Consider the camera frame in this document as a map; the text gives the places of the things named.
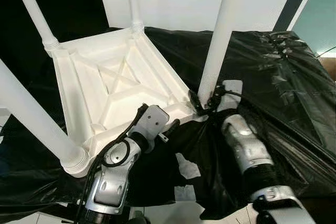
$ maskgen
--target silver robot arm segment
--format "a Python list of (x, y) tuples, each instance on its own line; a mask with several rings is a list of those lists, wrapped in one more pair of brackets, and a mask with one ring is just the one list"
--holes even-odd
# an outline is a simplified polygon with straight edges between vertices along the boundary
[(91, 223), (102, 223), (104, 215), (120, 215), (128, 191), (128, 175), (142, 153), (154, 148), (154, 139), (163, 130), (169, 115), (151, 105), (128, 136), (112, 146), (103, 157), (101, 170), (95, 175), (85, 208)]
[(265, 145), (241, 115), (225, 119), (222, 134), (234, 152), (253, 207), (259, 212), (257, 223), (315, 223), (277, 174)]

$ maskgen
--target teal wall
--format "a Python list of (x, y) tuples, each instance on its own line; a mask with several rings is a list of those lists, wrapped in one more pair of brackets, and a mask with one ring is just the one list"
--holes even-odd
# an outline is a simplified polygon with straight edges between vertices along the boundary
[(314, 52), (336, 46), (336, 0), (308, 0), (292, 30)]

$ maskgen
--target wire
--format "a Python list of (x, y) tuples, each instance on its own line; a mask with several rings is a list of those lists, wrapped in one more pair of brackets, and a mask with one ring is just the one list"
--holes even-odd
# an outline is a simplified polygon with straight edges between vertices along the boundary
[(142, 104), (142, 106), (140, 108), (138, 108), (138, 112), (137, 112), (135, 118), (133, 119), (133, 121), (131, 122), (131, 124), (114, 141), (108, 143), (99, 152), (99, 154), (96, 156), (96, 159), (93, 161), (93, 163), (90, 166), (90, 169), (88, 171), (88, 175), (87, 175), (87, 178), (86, 178), (86, 181), (85, 181), (85, 184), (84, 184), (83, 192), (82, 192), (82, 195), (81, 195), (80, 200), (79, 200), (79, 206), (78, 206), (78, 209), (77, 209), (77, 213), (76, 213), (74, 224), (78, 223), (83, 202), (86, 200), (88, 191), (89, 191), (90, 186), (91, 186), (91, 184), (93, 182), (93, 179), (94, 179), (94, 176), (96, 174), (96, 171), (101, 166), (102, 160), (103, 160), (103, 157), (104, 157), (105, 153), (111, 147), (113, 147), (115, 144), (119, 144), (119, 143), (123, 142), (123, 138), (126, 136), (127, 132), (129, 132), (129, 130), (131, 129), (131, 127), (133, 127), (138, 122), (138, 120), (140, 119), (140, 117), (143, 115), (143, 113), (146, 111), (147, 108), (148, 108), (147, 104), (145, 104), (145, 103)]
[(318, 55), (316, 58), (320, 58), (320, 57), (321, 57), (322, 55), (324, 55), (326, 52), (329, 52), (329, 51), (331, 51), (331, 50), (334, 49), (334, 48), (336, 48), (336, 46), (330, 48), (329, 50), (327, 50), (327, 51), (325, 51), (325, 52), (323, 52), (323, 53), (321, 53), (321, 54)]
[(106, 166), (106, 167), (116, 167), (116, 166), (122, 165), (122, 164), (127, 160), (127, 158), (128, 158), (129, 155), (130, 155), (130, 152), (131, 152), (131, 146), (130, 146), (130, 143), (129, 143), (128, 141), (126, 141), (124, 138), (120, 141), (120, 143), (124, 143), (124, 144), (126, 145), (127, 150), (126, 150), (125, 157), (124, 157), (121, 161), (119, 161), (119, 162), (117, 162), (117, 163), (114, 163), (114, 164), (108, 164), (108, 163), (105, 161), (105, 159), (103, 158), (102, 161), (101, 161), (101, 162), (102, 162), (102, 165), (104, 165), (104, 166)]

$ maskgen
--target floor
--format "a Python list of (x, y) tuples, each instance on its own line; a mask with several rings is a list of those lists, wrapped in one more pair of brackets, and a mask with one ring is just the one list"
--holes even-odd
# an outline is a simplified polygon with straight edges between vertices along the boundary
[[(149, 218), (151, 224), (255, 224), (256, 212), (252, 205), (248, 205), (232, 215), (217, 221), (201, 221), (199, 215), (202, 207), (194, 202), (180, 202), (169, 206), (157, 206), (144, 208), (144, 215)], [(61, 220), (35, 213), (21, 220), (9, 222), (10, 224), (61, 224)]]

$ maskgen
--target black plastic sheet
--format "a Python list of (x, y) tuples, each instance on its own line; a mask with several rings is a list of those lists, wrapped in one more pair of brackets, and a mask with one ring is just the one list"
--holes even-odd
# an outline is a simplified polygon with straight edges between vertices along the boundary
[[(148, 27), (147, 36), (190, 89), (197, 91), (212, 32)], [(306, 43), (293, 32), (233, 32), (218, 83), (243, 81), (248, 103), (239, 107), (248, 122), (266, 127), (263, 140), (281, 175), (301, 198), (336, 197), (335, 83)], [(65, 129), (53, 63), (47, 60), (30, 93)], [(157, 141), (130, 174), (128, 204), (174, 202), (174, 186), (193, 185), (203, 219), (219, 219), (247, 203), (230, 149), (219, 127), (222, 117), (181, 125), (168, 143)], [(56, 202), (76, 202), (83, 179), (67, 175), (59, 161), (11, 116), (1, 131), (0, 222)], [(175, 153), (196, 163), (201, 177), (181, 176)]]

